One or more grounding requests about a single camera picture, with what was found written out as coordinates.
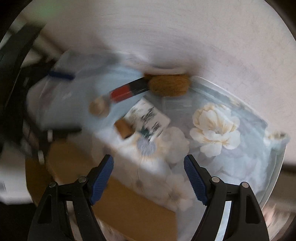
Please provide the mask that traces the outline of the red black lipstick tube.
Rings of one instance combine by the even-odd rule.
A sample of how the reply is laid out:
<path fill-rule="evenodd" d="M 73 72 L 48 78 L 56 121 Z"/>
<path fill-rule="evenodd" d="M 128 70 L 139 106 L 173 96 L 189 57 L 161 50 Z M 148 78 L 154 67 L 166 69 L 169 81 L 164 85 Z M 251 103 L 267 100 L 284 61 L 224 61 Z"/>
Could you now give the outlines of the red black lipstick tube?
<path fill-rule="evenodd" d="M 118 103 L 149 90 L 149 78 L 139 78 L 112 90 L 109 94 L 111 102 Z"/>

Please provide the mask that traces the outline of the cardboard box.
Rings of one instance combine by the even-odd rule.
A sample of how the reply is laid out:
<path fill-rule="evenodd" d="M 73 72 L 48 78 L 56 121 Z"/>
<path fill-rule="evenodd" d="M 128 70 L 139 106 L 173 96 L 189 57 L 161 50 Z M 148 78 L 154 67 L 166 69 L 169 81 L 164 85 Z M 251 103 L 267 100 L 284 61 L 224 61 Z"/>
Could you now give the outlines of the cardboard box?
<path fill-rule="evenodd" d="M 54 142 L 42 164 L 40 158 L 25 160 L 28 191 L 38 206 L 47 186 L 75 182 L 97 167 L 83 150 L 68 141 Z M 67 202 L 70 225 L 76 224 L 72 202 Z M 177 222 L 174 212 L 128 189 L 110 177 L 102 197 L 92 206 L 97 222 L 121 232 L 126 240 L 176 240 Z"/>

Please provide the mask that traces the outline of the small brown block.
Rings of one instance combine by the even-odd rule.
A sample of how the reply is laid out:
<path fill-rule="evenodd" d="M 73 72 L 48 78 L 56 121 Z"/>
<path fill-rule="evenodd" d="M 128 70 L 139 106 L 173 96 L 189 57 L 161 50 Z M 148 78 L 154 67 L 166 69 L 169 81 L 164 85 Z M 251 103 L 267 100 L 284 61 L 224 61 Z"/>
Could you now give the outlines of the small brown block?
<path fill-rule="evenodd" d="M 124 118 L 117 120 L 114 123 L 114 126 L 122 139 L 131 137 L 135 132 L 132 126 Z"/>

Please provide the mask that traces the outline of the round beige cap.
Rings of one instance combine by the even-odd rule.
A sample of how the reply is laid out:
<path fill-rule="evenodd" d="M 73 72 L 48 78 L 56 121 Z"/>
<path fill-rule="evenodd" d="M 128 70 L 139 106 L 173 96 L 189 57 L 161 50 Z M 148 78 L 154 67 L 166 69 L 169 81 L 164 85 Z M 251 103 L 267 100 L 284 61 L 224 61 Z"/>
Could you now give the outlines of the round beige cap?
<path fill-rule="evenodd" d="M 90 102 L 88 109 L 94 116 L 106 117 L 109 115 L 109 103 L 101 96 Z"/>

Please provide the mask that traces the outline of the floral light blue tablecloth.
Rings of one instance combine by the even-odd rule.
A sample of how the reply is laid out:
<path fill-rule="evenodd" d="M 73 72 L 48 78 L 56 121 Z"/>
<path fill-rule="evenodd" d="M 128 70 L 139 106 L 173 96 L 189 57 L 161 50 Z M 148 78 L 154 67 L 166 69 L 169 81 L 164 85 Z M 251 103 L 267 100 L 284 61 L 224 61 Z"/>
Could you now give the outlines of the floral light blue tablecloth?
<path fill-rule="evenodd" d="M 177 214 L 178 240 L 189 240 L 202 217 L 183 167 L 187 154 L 211 175 L 230 184 L 248 182 L 262 200 L 274 169 L 276 155 L 288 137 L 270 134 L 266 123 L 252 111 L 234 105 L 228 97 L 190 78 L 183 97 L 159 97 L 146 92 L 113 103 L 109 115 L 96 117 L 89 104 L 96 97 L 142 77 L 110 53 L 65 53 L 56 65 L 75 75 L 74 80 L 43 78 L 28 94 L 29 111 L 43 128 L 80 124 L 82 133 L 72 141 L 98 162 L 114 158 L 112 176 L 139 195 Z M 122 139 L 114 123 L 142 98 L 171 122 L 152 141 L 139 132 Z"/>

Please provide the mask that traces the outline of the white printed packet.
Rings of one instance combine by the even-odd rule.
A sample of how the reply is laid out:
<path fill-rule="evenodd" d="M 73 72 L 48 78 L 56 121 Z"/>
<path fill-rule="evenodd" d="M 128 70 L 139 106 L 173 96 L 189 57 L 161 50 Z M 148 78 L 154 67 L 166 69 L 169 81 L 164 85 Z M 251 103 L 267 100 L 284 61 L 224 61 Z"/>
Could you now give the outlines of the white printed packet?
<path fill-rule="evenodd" d="M 157 138 L 171 122 L 170 118 L 145 98 L 140 99 L 123 118 L 149 141 Z"/>

